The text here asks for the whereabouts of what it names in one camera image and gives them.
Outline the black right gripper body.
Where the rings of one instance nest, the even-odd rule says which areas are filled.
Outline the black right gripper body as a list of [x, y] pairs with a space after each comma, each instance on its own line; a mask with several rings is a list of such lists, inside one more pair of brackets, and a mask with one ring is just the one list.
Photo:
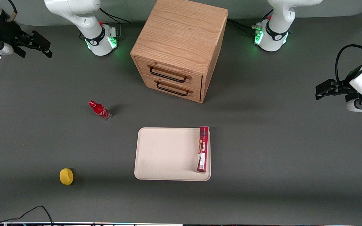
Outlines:
[[0, 19], [0, 53], [14, 53], [13, 45], [30, 43], [28, 34], [16, 22]]

